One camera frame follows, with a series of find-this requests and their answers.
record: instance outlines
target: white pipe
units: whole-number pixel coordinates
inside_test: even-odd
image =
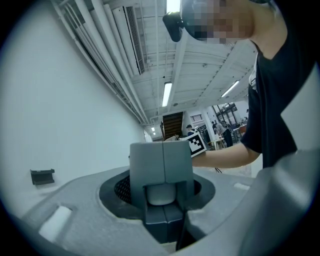
[[[102,40],[102,38],[98,32],[98,29],[97,29],[89,11],[88,11],[88,8],[85,4],[85,1],[84,0],[75,0],[75,3],[78,6],[78,9],[81,12],[81,15],[84,18],[86,24],[88,25],[90,32],[91,32],[94,40],[96,41],[97,46],[102,54],[103,59],[106,61],[108,67],[110,68],[111,72],[113,73],[113,75],[115,76],[117,81],[120,83],[121,87],[123,88],[125,94],[129,98],[134,109],[138,112],[138,114],[142,118],[142,120],[144,120],[145,119],[144,116],[139,111],[138,106],[136,105],[134,99],[132,98],[130,92],[128,91],[127,86],[125,85],[124,81],[122,80],[121,75],[119,74],[116,65],[114,64],[109,52],[106,49],[105,43]]]
[[[96,11],[96,14],[97,14],[97,16],[98,16],[98,19],[100,20],[101,24],[103,24],[103,26],[102,26],[103,32],[104,32],[104,34],[105,34],[106,37],[107,37],[107,40],[108,40],[108,42],[109,42],[109,44],[110,44],[110,46],[111,46],[111,48],[112,48],[112,51],[113,51],[114,56],[117,58],[117,62],[118,62],[119,66],[120,66],[120,68],[121,68],[121,70],[122,70],[122,72],[123,72],[124,79],[126,80],[128,86],[129,86],[129,88],[130,88],[130,90],[131,90],[131,92],[132,92],[132,94],[133,94],[133,97],[134,97],[134,99],[136,100],[136,102],[138,103],[138,106],[139,106],[139,108],[140,108],[140,110],[141,110],[141,112],[142,112],[142,114],[143,114],[142,118],[145,118],[146,122],[148,123],[149,121],[148,121],[147,115],[146,115],[146,113],[145,113],[145,111],[144,111],[144,108],[143,108],[143,106],[142,106],[142,104],[141,104],[141,102],[140,102],[140,99],[139,99],[139,97],[138,97],[138,95],[137,95],[137,93],[136,93],[136,90],[135,90],[135,88],[134,88],[134,85],[132,84],[132,81],[131,81],[131,78],[130,78],[130,76],[129,76],[129,73],[128,73],[127,69],[126,69],[124,60],[123,60],[122,57],[121,57],[119,48],[118,48],[118,46],[117,46],[116,39],[115,39],[114,34],[113,34],[113,32],[112,32],[112,29],[111,29],[111,27],[110,27],[110,24],[109,24],[107,15],[106,15],[106,13],[105,13],[105,11],[104,11],[104,6],[103,6],[101,0],[91,0],[91,1],[92,1],[94,10]],[[82,7],[82,9],[84,9],[84,6],[85,6],[86,12],[89,14],[88,8],[86,7],[86,4],[85,4],[84,0],[76,0],[76,4],[77,4],[78,7],[79,7],[79,4],[78,4],[78,3],[83,3],[83,4],[80,4],[80,6]],[[87,18],[87,20],[89,20],[89,18],[90,18],[90,19],[92,20],[92,17],[90,16],[90,14],[89,14],[89,17],[88,17],[88,16],[87,16],[87,17],[84,16],[83,18],[84,18],[85,20],[86,20],[86,18]],[[98,33],[98,34],[96,34],[96,37],[98,36],[99,39],[101,39],[98,30],[96,30],[96,32]],[[119,71],[117,70],[116,66],[114,66],[114,67],[115,67],[115,70],[113,71],[113,73],[117,73],[117,74],[119,75],[119,78],[121,79],[121,76],[120,76],[120,74],[119,74]]]
[[[99,50],[97,49],[96,45],[94,44],[94,42],[92,41],[91,37],[89,36],[85,26],[80,22],[78,16],[76,15],[74,9],[72,8],[72,6],[70,4],[67,4],[66,7],[64,8],[68,13],[69,13],[69,16],[72,18],[73,22],[77,25],[78,23],[78,31],[81,32],[81,35],[82,37],[80,36],[80,39],[83,41],[85,40],[85,42],[82,42],[86,47],[87,49],[89,50],[89,53],[91,54],[91,56],[93,57],[93,59],[95,59],[95,57],[93,55],[96,55],[96,58],[95,61],[98,62],[100,61],[100,64],[102,65],[101,66],[101,69],[102,69],[102,72],[105,72],[105,70],[108,72],[108,74],[104,74],[106,77],[108,77],[108,75],[110,75],[110,77],[116,82],[116,79],[115,77],[113,76],[113,74],[110,72],[105,60],[102,58],[101,54],[99,53]]]
[[[155,97],[155,92],[154,92],[154,86],[152,84],[152,77],[151,77],[151,71],[150,71],[150,66],[149,66],[149,63],[148,63],[148,48],[147,48],[147,39],[146,39],[146,30],[145,30],[145,21],[144,21],[144,15],[143,15],[143,11],[142,11],[142,1],[140,1],[140,13],[141,13],[141,22],[142,22],[142,31],[143,31],[143,34],[144,34],[144,45],[145,45],[145,56],[146,56],[146,65],[148,67],[148,71],[149,71],[149,76],[150,76],[150,86],[152,88],[152,96]],[[156,102],[156,99],[154,99],[154,116],[156,115],[156,109],[157,109],[157,102]]]
[[[61,3],[59,3],[59,7],[63,7],[65,4],[67,4],[70,0],[64,0]]]
[[[157,103],[159,113],[159,38],[158,38],[158,0],[154,0],[155,37],[156,37],[156,68],[157,68]]]
[[[79,50],[81,51],[81,53],[84,55],[84,57],[86,58],[86,60],[90,63],[90,65],[93,67],[94,71],[100,76],[100,78],[103,80],[103,82],[109,87],[109,89],[116,95],[116,97],[135,115],[135,117],[139,120],[140,123],[143,123],[142,120],[136,115],[136,113],[128,106],[127,103],[125,103],[125,101],[119,96],[119,94],[115,91],[115,89],[108,83],[108,81],[104,78],[104,76],[101,74],[101,72],[98,70],[98,68],[96,67],[96,65],[93,63],[93,61],[91,60],[91,58],[88,56],[87,52],[83,49],[83,47],[81,46],[81,44],[79,43],[78,39],[76,38],[76,35],[74,34],[74,32],[72,31],[72,29],[70,28],[68,22],[65,19],[65,16],[62,14],[61,10],[59,9],[59,7],[57,6],[55,0],[51,0],[52,5],[56,11],[56,13],[58,14],[60,20],[62,21],[63,25],[65,26],[66,30],[69,32],[71,38],[74,40],[76,46],[79,48]]]
[[[131,66],[129,64],[128,57],[126,55],[126,51],[125,51],[124,45],[121,41],[121,37],[119,35],[119,31],[118,31],[118,28],[117,28],[117,25],[115,22],[115,18],[112,13],[112,10],[110,9],[109,4],[104,5],[104,11],[105,11],[105,14],[106,14],[108,21],[110,23],[110,26],[112,29],[112,34],[114,35],[114,38],[116,40],[116,45],[119,47],[122,59],[124,60],[126,70],[129,72],[130,77],[133,77],[134,73],[132,72]]]
[[[166,82],[167,60],[168,60],[168,45],[169,45],[169,33],[166,34],[166,50],[165,50],[164,81],[163,81],[163,83]]]

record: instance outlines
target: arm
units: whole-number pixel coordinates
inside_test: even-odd
[[[235,168],[252,163],[258,158],[257,153],[242,143],[222,150],[206,151],[192,159],[195,167]]]
[[[261,111],[258,93],[249,86],[249,119],[241,143],[222,150],[206,151],[192,159],[195,167],[235,168],[252,163],[262,153]]]

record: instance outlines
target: person in background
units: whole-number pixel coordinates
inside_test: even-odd
[[[179,139],[179,135],[178,134],[175,134],[174,136],[170,137],[170,138],[167,138],[165,140],[165,142],[174,142],[174,141],[177,141]]]
[[[216,125],[216,130],[219,135],[223,136],[227,148],[233,146],[234,143],[232,142],[231,131],[227,124],[224,123],[224,125],[222,125],[221,123],[218,123]]]
[[[214,134],[217,134],[216,133],[216,129],[217,129],[216,124],[213,121],[211,122],[211,124],[212,124],[212,129],[214,131]]]
[[[195,134],[197,132],[195,129],[192,128],[191,124],[188,124],[186,128],[188,129],[188,136],[191,136],[192,134]]]

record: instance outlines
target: white wall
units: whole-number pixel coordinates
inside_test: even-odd
[[[248,117],[248,113],[247,113],[247,109],[249,109],[248,102],[243,100],[243,101],[237,101],[234,104],[238,109],[237,111],[239,113],[240,118]]]
[[[147,133],[146,130],[144,130],[143,133],[144,133],[145,142],[152,142],[152,141],[153,141],[152,138],[151,138],[151,136],[150,136],[150,134]]]
[[[214,110],[213,110],[213,108],[211,106],[204,107],[204,109],[205,109],[206,113],[208,114],[209,119],[210,119],[211,122],[214,122],[215,120],[217,122],[219,122],[219,120],[217,119],[216,114],[215,114],[215,112],[214,112]],[[191,109],[191,110],[188,110],[187,112],[189,113],[190,116],[195,116],[195,115],[202,114],[200,108]],[[193,127],[195,127],[195,126],[201,127],[204,124],[205,124],[204,120],[199,120],[199,121],[192,122],[192,126]]]
[[[181,127],[181,131],[182,131],[182,135],[183,136],[187,136],[188,135],[188,129],[187,129],[187,125],[192,125],[191,120],[190,120],[190,114],[187,111],[183,112],[183,117],[182,117],[182,127]]]
[[[28,13],[1,57],[0,191],[10,212],[21,217],[70,180],[129,164],[143,129],[78,52],[50,3]],[[32,185],[30,169],[51,168],[55,183]]]

